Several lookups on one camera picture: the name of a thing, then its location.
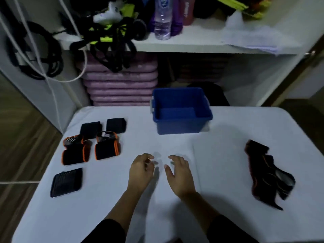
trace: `left hand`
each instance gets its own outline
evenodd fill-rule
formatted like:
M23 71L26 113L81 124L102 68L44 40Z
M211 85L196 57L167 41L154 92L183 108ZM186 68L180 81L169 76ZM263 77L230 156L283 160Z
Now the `left hand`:
M151 154L138 155L134 159L129 170L128 190L135 190L140 194L144 192L154 173L154 164L150 159L154 159Z

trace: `black sleeve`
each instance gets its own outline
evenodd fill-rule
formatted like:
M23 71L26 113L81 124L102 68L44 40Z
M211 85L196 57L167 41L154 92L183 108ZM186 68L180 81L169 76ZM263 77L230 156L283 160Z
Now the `black sleeve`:
M124 243L126 234L119 223L112 219L102 220L81 243Z
M216 217L210 224L207 230L207 238L210 243L258 242L223 215Z

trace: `red bottle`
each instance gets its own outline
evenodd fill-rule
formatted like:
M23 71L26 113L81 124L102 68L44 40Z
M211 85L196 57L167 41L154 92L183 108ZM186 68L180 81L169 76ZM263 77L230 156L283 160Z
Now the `red bottle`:
M183 25L192 24L194 5L195 0L180 0L180 11L183 14Z

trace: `pink yoga mat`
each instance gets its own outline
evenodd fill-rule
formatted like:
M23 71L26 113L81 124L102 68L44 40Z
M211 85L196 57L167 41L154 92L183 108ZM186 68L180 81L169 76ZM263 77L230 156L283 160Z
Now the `pink yoga mat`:
M111 72L107 67L98 62L90 52L88 55L88 64L86 72ZM97 53L98 58L103 58L103 53ZM83 70L84 62L79 61L75 63L76 67ZM157 56L152 53L137 52L135 58L131 61L129 68L125 68L122 72L136 72L136 73L149 73L157 69Z
M149 102L152 96L90 96L93 101L103 102Z
M147 82L83 80L83 83L91 89L152 89L157 85L157 78Z
M119 73L100 73L91 72L84 73L83 79L93 80L93 81L152 81L157 78L157 70L151 73L129 73L129 72L119 72Z
M87 92L92 96L151 96L153 89L91 89Z
M149 102L93 102L94 106L149 106Z

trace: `forearm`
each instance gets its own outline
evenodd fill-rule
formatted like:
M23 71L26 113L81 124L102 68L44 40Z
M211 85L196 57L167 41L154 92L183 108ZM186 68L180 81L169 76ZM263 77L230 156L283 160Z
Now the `forearm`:
M200 224L200 227L207 233L207 230L220 213L208 204L199 193L191 193L181 198L184 204L190 209Z
M127 189L105 219L113 219L117 221L127 234L133 212L140 197L140 192Z

